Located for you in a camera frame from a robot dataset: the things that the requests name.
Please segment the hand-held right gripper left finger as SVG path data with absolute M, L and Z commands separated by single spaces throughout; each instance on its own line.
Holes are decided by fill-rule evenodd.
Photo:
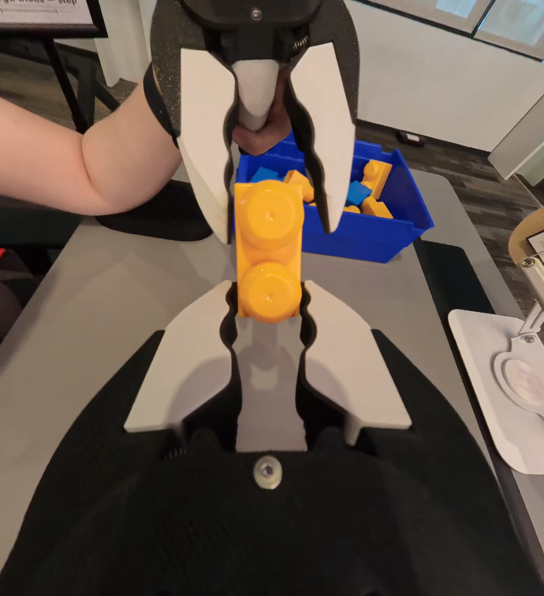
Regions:
M 172 319 L 124 424 L 128 433 L 236 427 L 242 407 L 236 314 L 237 283 L 223 281 Z

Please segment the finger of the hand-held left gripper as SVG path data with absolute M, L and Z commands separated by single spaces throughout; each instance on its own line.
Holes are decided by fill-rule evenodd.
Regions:
M 205 50 L 181 49 L 178 146 L 194 195 L 212 232 L 230 243 L 232 157 L 228 127 L 236 115 L 232 70 Z
M 290 73 L 290 119 L 326 234 L 337 229 L 353 157 L 353 121 L 333 43 L 303 52 Z

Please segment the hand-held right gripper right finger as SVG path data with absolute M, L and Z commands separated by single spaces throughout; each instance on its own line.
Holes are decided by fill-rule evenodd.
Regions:
M 305 441 L 326 428 L 356 443 L 366 428 L 408 430 L 411 417 L 369 324 L 313 281 L 303 284 L 296 409 Z

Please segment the blue plastic bin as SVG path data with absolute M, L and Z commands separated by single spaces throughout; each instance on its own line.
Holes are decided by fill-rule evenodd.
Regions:
M 386 205 L 393 218 L 344 212 L 336 231 L 327 235 L 317 208 L 305 205 L 304 252 L 386 264 L 434 227 L 417 183 L 398 150 L 387 153 L 378 144 L 357 139 L 351 182 L 362 181 L 364 167 L 370 160 L 379 160 L 392 166 L 379 200 Z

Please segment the person's left hand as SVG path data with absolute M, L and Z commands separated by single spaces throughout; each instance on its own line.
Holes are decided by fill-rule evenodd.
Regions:
M 291 132 L 291 122 L 284 105 L 284 90 L 287 73 L 280 71 L 276 93 L 267 120 L 258 131 L 250 131 L 238 124 L 232 132 L 232 140 L 240 150 L 252 156 L 260 156 L 283 141 Z

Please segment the black wristband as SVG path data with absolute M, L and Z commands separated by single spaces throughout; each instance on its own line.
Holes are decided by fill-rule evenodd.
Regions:
M 153 64 L 150 63 L 142 80 L 142 88 L 144 96 L 152 114 L 164 129 L 164 131 L 171 137 L 176 148 L 178 147 L 177 135 L 173 130 L 169 113 L 166 109 L 164 100 L 159 91 L 155 74 L 153 71 Z

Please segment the black sign stand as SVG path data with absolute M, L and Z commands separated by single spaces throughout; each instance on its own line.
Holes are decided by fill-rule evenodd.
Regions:
M 94 124 L 96 100 L 111 112 L 119 107 L 119 101 L 106 87 L 97 57 L 49 38 L 42 38 L 41 43 L 77 132 L 85 133 Z

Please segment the white stand base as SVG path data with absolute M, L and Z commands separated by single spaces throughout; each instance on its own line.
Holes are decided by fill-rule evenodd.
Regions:
M 447 317 L 474 393 L 502 459 L 544 475 L 544 311 L 525 320 L 455 309 Z

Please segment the black office chair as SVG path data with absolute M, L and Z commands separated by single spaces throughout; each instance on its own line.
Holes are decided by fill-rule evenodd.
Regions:
M 0 196 L 0 282 L 26 306 L 82 216 Z

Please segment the framed tag sign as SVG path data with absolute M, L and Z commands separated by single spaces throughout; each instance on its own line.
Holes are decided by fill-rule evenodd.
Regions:
M 0 1 L 0 35 L 108 37 L 98 1 Z

